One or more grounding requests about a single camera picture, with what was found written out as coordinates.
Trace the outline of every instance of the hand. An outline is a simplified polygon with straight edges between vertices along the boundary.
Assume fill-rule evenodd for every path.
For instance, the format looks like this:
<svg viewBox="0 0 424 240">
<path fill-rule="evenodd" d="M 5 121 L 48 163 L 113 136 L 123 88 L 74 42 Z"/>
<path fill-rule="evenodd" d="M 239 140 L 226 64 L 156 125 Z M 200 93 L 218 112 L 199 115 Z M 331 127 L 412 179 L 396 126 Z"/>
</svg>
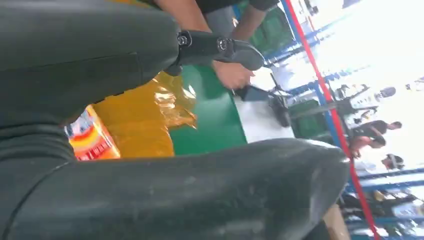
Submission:
<svg viewBox="0 0 424 240">
<path fill-rule="evenodd" d="M 228 89 L 241 89 L 248 85 L 255 74 L 239 63 L 213 61 L 212 67 L 222 85 Z"/>
</svg>

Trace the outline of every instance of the yellow plastic bag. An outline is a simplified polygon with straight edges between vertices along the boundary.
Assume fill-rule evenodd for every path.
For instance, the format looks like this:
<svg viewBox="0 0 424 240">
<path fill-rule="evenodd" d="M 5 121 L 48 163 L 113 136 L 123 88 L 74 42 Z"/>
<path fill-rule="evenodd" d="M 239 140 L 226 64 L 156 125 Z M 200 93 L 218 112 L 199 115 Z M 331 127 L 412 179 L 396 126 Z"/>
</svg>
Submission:
<svg viewBox="0 0 424 240">
<path fill-rule="evenodd" d="M 182 77 L 161 72 L 149 83 L 94 105 L 123 158 L 170 157 L 169 128 L 195 126 L 195 96 Z"/>
<path fill-rule="evenodd" d="M 172 77 L 163 72 L 153 81 L 157 81 L 159 85 L 154 98 L 165 117 L 166 126 L 171 129 L 183 125 L 196 128 L 196 116 L 191 112 L 196 96 L 194 92 L 183 88 L 182 77 Z"/>
</svg>

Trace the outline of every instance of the orange package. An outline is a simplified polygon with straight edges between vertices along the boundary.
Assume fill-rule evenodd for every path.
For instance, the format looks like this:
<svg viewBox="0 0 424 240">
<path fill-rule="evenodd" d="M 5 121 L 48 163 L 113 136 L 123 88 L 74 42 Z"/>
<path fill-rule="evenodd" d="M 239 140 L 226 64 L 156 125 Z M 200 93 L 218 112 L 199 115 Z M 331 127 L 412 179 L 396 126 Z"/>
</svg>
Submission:
<svg viewBox="0 0 424 240">
<path fill-rule="evenodd" d="M 91 105 L 64 130 L 79 161 L 121 157 L 111 135 Z"/>
</svg>

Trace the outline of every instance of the black shirt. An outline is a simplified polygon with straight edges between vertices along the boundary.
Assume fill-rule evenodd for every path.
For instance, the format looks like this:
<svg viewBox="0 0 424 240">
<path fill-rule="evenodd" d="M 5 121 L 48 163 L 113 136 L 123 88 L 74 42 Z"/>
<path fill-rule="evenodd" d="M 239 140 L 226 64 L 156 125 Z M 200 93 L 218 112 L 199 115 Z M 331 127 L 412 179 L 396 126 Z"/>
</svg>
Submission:
<svg viewBox="0 0 424 240">
<path fill-rule="evenodd" d="M 154 0 L 139 1 L 155 6 Z M 240 2 L 243 2 L 243 0 L 196 0 L 196 2 L 202 13 L 207 14 L 218 9 L 238 4 Z M 264 12 L 277 5 L 278 2 L 279 0 L 249 0 L 250 5 L 252 5 L 255 9 Z"/>
<path fill-rule="evenodd" d="M 362 124 L 359 127 L 355 127 L 352 129 L 353 134 L 355 136 L 366 136 L 370 138 L 377 138 L 378 135 L 375 131 L 371 129 L 371 127 L 378 130 L 381 134 L 385 134 L 387 132 L 387 126 L 388 124 L 383 120 L 377 120 L 377 121 L 370 121 L 365 124 Z"/>
</svg>

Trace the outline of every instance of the red rope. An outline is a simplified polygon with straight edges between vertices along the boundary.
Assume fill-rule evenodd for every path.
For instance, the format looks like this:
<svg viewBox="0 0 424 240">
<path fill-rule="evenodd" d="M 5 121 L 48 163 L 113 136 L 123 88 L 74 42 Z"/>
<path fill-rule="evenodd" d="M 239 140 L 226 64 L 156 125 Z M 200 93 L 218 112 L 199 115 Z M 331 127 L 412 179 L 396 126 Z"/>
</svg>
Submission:
<svg viewBox="0 0 424 240">
<path fill-rule="evenodd" d="M 326 86 L 326 82 L 324 81 L 324 78 L 321 75 L 321 72 L 318 69 L 317 62 L 315 61 L 315 58 L 314 58 L 314 55 L 312 54 L 309 43 L 306 40 L 304 31 L 302 30 L 301 24 L 299 23 L 299 20 L 296 16 L 295 10 L 293 9 L 293 5 L 291 3 L 291 0 L 285 0 L 285 2 L 287 3 L 288 10 L 290 12 L 291 17 L 293 18 L 293 21 L 294 21 L 294 26 L 296 27 L 297 32 L 299 33 L 300 40 L 303 44 L 303 47 L 305 48 L 305 51 L 306 51 L 307 57 L 309 58 L 310 64 L 312 64 L 313 70 L 316 73 L 316 77 L 318 78 L 318 83 L 319 83 L 319 86 L 322 89 L 324 97 L 328 102 L 331 102 L 332 97 L 331 97 L 330 91 Z M 362 190 L 361 184 L 359 182 L 358 175 L 355 171 L 354 159 L 352 158 L 351 151 L 349 150 L 348 142 L 347 142 L 345 136 L 343 135 L 343 128 L 342 128 L 342 124 L 341 124 L 340 119 L 339 119 L 339 115 L 338 115 L 335 108 L 333 108 L 330 112 L 331 112 L 331 118 L 333 120 L 335 130 L 337 132 L 337 137 L 340 139 L 340 145 L 341 145 L 340 147 L 344 151 L 344 153 L 347 155 L 347 157 L 350 159 L 350 176 L 352 177 L 353 185 L 356 189 L 356 192 L 358 193 L 359 201 L 362 205 L 363 213 L 365 214 L 365 219 L 368 222 L 369 228 L 374 233 L 374 240 L 380 240 L 380 235 L 377 232 L 376 224 L 374 222 L 373 215 L 371 213 L 370 207 L 368 206 L 367 200 L 366 200 L 365 195 L 364 195 L 364 191 Z"/>
</svg>

